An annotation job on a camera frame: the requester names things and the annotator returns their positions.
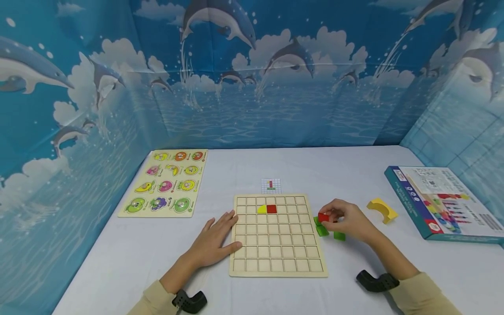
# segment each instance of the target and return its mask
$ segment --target yellow curved block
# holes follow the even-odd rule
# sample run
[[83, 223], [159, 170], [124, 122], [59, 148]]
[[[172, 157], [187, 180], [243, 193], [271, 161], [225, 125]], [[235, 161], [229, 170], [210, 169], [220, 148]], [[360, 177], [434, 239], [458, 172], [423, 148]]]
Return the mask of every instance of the yellow curved block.
[[387, 205], [383, 200], [380, 198], [376, 198], [371, 200], [367, 204], [367, 208], [371, 210], [377, 210], [381, 214], [383, 214], [383, 223], [388, 224], [390, 221], [394, 220], [397, 218], [399, 215], [397, 212], [394, 211], [389, 205]]

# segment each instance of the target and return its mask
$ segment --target red block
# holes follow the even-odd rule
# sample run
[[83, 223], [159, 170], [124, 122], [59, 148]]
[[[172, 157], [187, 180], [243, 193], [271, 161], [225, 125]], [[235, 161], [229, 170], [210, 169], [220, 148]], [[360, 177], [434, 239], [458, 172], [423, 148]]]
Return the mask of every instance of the red block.
[[323, 213], [319, 213], [319, 222], [322, 223], [324, 221], [329, 222], [329, 216]]
[[277, 206], [275, 205], [266, 205], [267, 213], [277, 213]]

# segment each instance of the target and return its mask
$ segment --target green block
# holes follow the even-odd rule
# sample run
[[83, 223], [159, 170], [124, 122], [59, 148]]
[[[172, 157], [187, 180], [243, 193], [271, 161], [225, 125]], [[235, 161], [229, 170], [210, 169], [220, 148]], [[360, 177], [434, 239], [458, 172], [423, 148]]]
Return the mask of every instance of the green block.
[[316, 226], [322, 226], [322, 223], [319, 222], [319, 217], [313, 217]]
[[340, 241], [346, 241], [346, 235], [345, 233], [340, 233], [340, 232], [334, 232], [334, 239], [340, 240]]
[[317, 227], [317, 233], [319, 234], [320, 237], [329, 235], [329, 231], [323, 226]]

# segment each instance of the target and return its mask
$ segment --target box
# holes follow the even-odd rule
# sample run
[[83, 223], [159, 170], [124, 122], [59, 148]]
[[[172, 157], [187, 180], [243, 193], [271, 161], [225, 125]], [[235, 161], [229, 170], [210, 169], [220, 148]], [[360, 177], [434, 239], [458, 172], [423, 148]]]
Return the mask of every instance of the box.
[[389, 166], [385, 176], [424, 239], [504, 244], [504, 226], [449, 168]]

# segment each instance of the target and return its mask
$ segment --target right hand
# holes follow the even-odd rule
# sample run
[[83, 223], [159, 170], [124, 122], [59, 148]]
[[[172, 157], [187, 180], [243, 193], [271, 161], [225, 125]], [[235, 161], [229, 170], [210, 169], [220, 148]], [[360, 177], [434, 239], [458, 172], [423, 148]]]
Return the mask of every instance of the right hand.
[[366, 218], [358, 206], [341, 199], [334, 199], [320, 209], [319, 213], [329, 215], [329, 222], [322, 225], [329, 231], [341, 232], [369, 243], [380, 231]]

